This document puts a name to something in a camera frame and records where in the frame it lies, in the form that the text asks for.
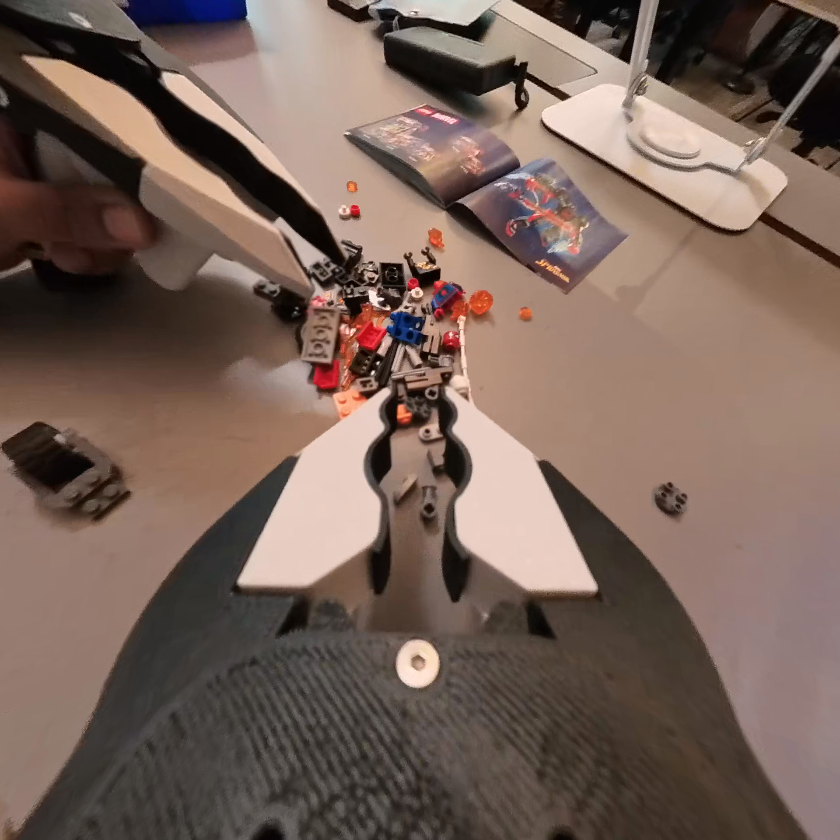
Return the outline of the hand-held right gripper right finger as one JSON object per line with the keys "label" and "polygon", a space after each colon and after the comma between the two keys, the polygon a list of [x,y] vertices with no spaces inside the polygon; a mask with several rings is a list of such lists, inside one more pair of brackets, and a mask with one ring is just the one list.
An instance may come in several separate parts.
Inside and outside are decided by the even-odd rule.
{"label": "hand-held right gripper right finger", "polygon": [[598,596],[544,463],[456,392],[441,395],[438,426],[453,486],[441,557],[450,601],[487,615],[502,602]]}

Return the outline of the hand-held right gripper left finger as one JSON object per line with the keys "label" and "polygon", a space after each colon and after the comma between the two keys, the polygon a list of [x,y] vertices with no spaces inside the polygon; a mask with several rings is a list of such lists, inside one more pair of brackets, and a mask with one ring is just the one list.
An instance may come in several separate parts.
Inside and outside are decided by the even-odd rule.
{"label": "hand-held right gripper left finger", "polygon": [[378,392],[298,455],[236,581],[356,613],[383,593],[392,565],[390,505],[397,394]]}

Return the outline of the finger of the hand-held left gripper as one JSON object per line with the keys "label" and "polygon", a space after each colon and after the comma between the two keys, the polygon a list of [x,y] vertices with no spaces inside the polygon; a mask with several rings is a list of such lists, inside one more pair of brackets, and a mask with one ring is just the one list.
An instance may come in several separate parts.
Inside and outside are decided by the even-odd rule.
{"label": "finger of the hand-held left gripper", "polygon": [[119,65],[119,85],[175,142],[271,222],[282,221],[341,265],[346,257],[320,208],[277,157],[191,77],[169,67]]}
{"label": "finger of the hand-held left gripper", "polygon": [[156,246],[140,253],[146,275],[167,289],[188,284],[212,256],[238,262],[309,298],[312,281],[270,211],[243,187],[179,147],[152,111],[115,83],[61,59],[23,56],[44,93],[97,140],[141,165],[140,204],[161,223]]}

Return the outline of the pile of lego pieces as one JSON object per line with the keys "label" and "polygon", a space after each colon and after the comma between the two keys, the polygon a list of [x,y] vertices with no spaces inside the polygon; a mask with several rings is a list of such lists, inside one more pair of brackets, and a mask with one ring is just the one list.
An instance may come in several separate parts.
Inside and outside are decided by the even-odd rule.
{"label": "pile of lego pieces", "polygon": [[397,426],[417,426],[430,448],[443,438],[437,415],[444,387],[471,400],[466,322],[486,316],[494,297],[443,279],[430,247],[420,259],[409,251],[402,261],[375,261],[348,239],[341,246],[343,265],[322,259],[307,268],[310,298],[266,279],[253,291],[296,327],[300,360],[318,393],[332,398],[354,387],[368,401],[393,389]]}

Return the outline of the lego instruction booklet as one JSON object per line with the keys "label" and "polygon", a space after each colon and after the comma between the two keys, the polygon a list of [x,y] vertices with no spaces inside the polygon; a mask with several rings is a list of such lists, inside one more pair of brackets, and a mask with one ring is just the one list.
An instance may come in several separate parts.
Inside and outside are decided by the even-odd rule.
{"label": "lego instruction booklet", "polygon": [[423,104],[344,137],[439,207],[468,216],[562,291],[627,239],[557,161],[521,163],[506,142],[457,113]]}

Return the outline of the person's left hand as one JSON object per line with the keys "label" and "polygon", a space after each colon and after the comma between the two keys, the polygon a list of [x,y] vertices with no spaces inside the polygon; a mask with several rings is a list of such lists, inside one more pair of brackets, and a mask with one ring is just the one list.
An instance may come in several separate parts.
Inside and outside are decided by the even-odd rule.
{"label": "person's left hand", "polygon": [[151,247],[154,219],[107,185],[56,185],[35,180],[26,142],[1,121],[1,270],[21,266],[38,251],[76,275],[111,274]]}

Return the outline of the blue plastic bin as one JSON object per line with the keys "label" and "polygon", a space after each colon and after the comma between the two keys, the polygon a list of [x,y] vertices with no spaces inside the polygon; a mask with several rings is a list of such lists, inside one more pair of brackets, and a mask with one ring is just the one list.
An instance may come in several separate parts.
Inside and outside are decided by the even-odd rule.
{"label": "blue plastic bin", "polygon": [[142,28],[210,25],[246,20],[246,1],[127,1],[126,12]]}

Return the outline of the black zip pouch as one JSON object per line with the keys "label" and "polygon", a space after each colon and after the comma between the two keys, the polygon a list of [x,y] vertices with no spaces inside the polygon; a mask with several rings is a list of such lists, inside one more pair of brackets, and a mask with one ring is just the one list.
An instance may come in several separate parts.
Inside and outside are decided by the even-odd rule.
{"label": "black zip pouch", "polygon": [[387,66],[441,91],[483,96],[513,87],[518,110],[530,102],[526,89],[528,62],[508,49],[430,27],[397,29],[384,34]]}

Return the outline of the white metal stand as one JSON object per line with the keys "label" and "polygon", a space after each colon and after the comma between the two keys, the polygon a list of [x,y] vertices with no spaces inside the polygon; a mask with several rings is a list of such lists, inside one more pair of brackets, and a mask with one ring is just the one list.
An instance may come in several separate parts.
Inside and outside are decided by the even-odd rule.
{"label": "white metal stand", "polygon": [[659,2],[639,5],[626,85],[603,83],[547,107],[542,125],[708,225],[749,229],[788,186],[764,156],[839,53],[839,36],[765,136],[737,145],[646,98]]}

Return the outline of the dark grey lego frame assembly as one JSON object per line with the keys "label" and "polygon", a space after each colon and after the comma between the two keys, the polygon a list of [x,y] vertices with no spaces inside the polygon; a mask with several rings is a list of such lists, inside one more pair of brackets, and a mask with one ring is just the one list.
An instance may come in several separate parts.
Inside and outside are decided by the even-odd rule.
{"label": "dark grey lego frame assembly", "polygon": [[130,498],[119,465],[71,428],[34,422],[1,449],[12,474],[47,510],[96,521]]}

